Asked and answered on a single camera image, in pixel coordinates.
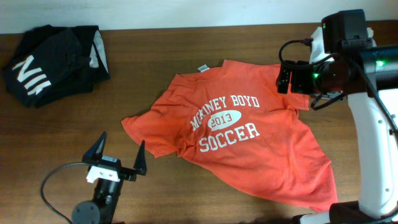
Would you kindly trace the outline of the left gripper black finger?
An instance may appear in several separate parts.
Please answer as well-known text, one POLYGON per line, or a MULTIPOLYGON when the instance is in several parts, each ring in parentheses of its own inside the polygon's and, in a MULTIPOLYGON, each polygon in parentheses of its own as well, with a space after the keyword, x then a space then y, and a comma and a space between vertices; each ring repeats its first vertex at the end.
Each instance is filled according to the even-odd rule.
POLYGON ((84 153, 81 161, 90 164, 98 163, 103 156, 106 138, 107 134, 104 131, 99 137, 99 139, 90 147, 90 149, 84 153))
POLYGON ((133 169, 137 175, 145 176, 147 173, 147 164, 146 164, 146 149, 145 149, 145 141, 142 140, 141 145, 139 147, 136 160, 134 162, 133 169))

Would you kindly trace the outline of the red soccer t-shirt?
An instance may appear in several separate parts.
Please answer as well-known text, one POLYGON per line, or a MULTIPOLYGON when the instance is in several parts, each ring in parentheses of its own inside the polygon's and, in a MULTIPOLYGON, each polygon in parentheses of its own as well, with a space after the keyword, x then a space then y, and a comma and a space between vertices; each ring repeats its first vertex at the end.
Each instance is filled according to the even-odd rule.
POLYGON ((122 126, 155 157, 176 153, 246 194, 326 211, 338 200, 331 161, 299 118, 308 97, 277 92, 279 70, 225 60, 177 74, 122 126))

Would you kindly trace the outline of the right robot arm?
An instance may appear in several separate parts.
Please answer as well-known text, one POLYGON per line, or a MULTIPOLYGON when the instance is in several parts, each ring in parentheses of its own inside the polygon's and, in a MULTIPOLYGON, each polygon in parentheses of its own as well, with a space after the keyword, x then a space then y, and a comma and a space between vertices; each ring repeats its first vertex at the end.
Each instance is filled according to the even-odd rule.
POLYGON ((310 60, 281 60, 277 90, 314 96, 313 110, 348 100, 358 138, 361 192, 357 201, 334 203, 292 222, 396 223, 397 47, 375 44, 361 9, 324 17, 303 44, 312 50, 310 60))

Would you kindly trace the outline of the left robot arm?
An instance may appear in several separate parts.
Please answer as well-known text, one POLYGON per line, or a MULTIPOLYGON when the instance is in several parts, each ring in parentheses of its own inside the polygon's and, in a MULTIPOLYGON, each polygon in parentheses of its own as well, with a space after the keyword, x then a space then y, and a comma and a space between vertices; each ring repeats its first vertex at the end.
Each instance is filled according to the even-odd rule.
POLYGON ((76 224, 109 224, 112 222, 123 183, 134 182, 138 175, 145 176, 147 164, 145 142, 139 147, 132 169, 123 167, 121 160, 103 154, 107 134, 103 133, 83 155, 82 161, 89 165, 87 182, 96 184, 93 198, 81 202, 72 211, 76 224))

